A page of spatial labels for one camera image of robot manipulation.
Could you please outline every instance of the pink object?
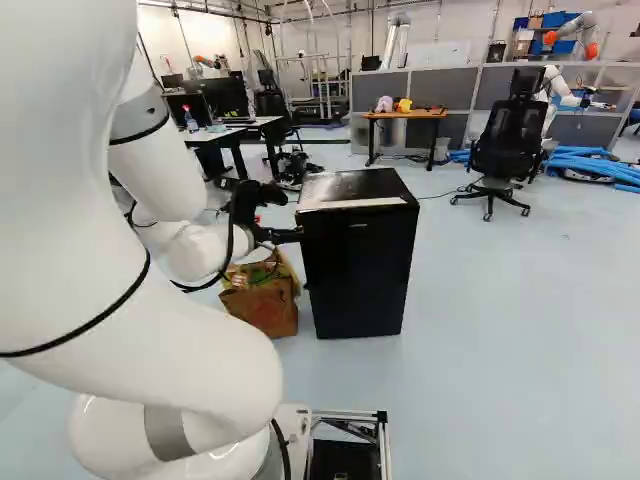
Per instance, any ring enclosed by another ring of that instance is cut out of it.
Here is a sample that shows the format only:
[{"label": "pink object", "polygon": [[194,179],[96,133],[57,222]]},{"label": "pink object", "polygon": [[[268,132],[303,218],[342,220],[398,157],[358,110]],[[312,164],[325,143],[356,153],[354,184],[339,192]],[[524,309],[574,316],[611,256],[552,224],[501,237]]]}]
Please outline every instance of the pink object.
[{"label": "pink object", "polygon": [[376,113],[391,113],[393,112],[393,98],[384,96],[378,99],[378,105],[376,106]]}]

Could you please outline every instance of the water bottle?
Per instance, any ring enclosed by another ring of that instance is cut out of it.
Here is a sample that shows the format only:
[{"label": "water bottle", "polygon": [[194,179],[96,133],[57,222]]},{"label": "water bottle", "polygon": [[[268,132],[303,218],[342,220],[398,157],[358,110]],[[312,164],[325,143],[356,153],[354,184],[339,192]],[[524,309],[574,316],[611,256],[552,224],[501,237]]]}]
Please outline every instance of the water bottle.
[{"label": "water bottle", "polygon": [[193,116],[191,116],[189,105],[183,105],[182,109],[184,110],[184,121],[187,124],[187,130],[189,133],[194,133],[200,130],[198,122],[196,122]]}]

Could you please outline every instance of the desk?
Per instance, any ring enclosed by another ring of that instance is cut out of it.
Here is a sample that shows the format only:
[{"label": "desk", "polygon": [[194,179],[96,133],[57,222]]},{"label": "desk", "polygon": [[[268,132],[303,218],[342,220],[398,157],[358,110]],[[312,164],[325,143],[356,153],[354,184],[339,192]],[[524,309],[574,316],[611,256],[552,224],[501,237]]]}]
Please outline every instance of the desk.
[{"label": "desk", "polygon": [[420,119],[420,120],[432,120],[433,121],[433,132],[431,135],[431,151],[429,153],[429,161],[427,162],[427,170],[431,171],[433,169],[433,155],[436,151],[436,139],[438,138],[438,128],[440,126],[440,120],[447,116],[447,109],[433,109],[433,110],[425,110],[423,108],[418,108],[416,110],[412,110],[409,113],[400,113],[400,112],[392,112],[392,113],[365,113],[362,115],[363,118],[369,120],[369,160],[367,160],[367,167],[373,165],[376,161],[377,155],[374,153],[374,142],[373,142],[373,133],[375,130],[376,121],[378,120],[386,120],[390,118],[406,118],[408,120],[411,119]]},{"label": "desk", "polygon": [[278,158],[276,156],[276,147],[280,145],[283,133],[282,123],[285,121],[283,116],[264,116],[255,117],[253,123],[229,123],[227,128],[244,128],[247,131],[259,132],[264,137],[264,142],[267,146],[267,157],[269,157],[269,166],[271,168],[271,175],[274,180],[277,180],[278,170]]},{"label": "desk", "polygon": [[184,130],[182,138],[187,147],[198,147],[203,150],[201,155],[198,155],[198,160],[202,165],[207,180],[212,180],[215,177],[225,173],[224,162],[222,160],[221,148],[228,148],[233,155],[233,163],[236,166],[238,172],[238,178],[240,180],[246,180],[249,178],[247,173],[247,167],[244,164],[242,158],[242,152],[240,151],[240,141],[244,137],[246,128],[228,129],[226,132],[209,133],[206,130],[199,130],[194,133],[189,133]]}]

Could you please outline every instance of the brown box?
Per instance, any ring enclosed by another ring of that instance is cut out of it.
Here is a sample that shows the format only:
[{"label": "brown box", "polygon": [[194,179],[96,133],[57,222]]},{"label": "brown box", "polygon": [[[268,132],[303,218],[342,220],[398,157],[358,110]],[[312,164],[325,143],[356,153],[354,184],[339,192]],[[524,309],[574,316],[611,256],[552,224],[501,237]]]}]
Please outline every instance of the brown box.
[{"label": "brown box", "polygon": [[529,24],[527,28],[542,28],[542,19],[543,17],[529,17]]},{"label": "brown box", "polygon": [[516,40],[513,44],[513,57],[526,57],[531,48],[530,40]]},{"label": "brown box", "polygon": [[231,315],[270,338],[298,333],[300,283],[278,249],[261,262],[230,266],[227,278],[219,297]]}]

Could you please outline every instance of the white tabletop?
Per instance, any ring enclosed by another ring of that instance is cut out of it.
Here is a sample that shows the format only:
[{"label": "white tabletop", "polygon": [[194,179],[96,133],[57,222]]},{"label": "white tabletop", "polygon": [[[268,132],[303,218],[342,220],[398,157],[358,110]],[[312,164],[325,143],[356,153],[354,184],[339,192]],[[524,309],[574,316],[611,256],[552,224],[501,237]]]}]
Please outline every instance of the white tabletop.
[{"label": "white tabletop", "polygon": [[244,127],[240,127],[240,128],[233,128],[233,129],[227,129],[226,132],[219,132],[219,133],[211,133],[211,132],[207,132],[204,129],[200,129],[197,132],[194,133],[189,133],[187,130],[183,130],[181,133],[182,135],[182,139],[185,142],[200,142],[200,143],[207,143],[207,142],[212,142],[215,140],[218,140],[222,137],[226,137],[227,135],[231,135],[234,133],[238,133],[238,130],[246,130],[246,128]]},{"label": "white tabletop", "polygon": [[241,128],[251,128],[251,127],[263,127],[264,125],[271,123],[271,122],[275,122],[276,120],[280,120],[282,118],[282,115],[278,115],[278,116],[265,116],[265,117],[255,117],[255,122],[253,123],[228,123],[227,127],[228,128],[236,128],[236,127],[241,127]]}]

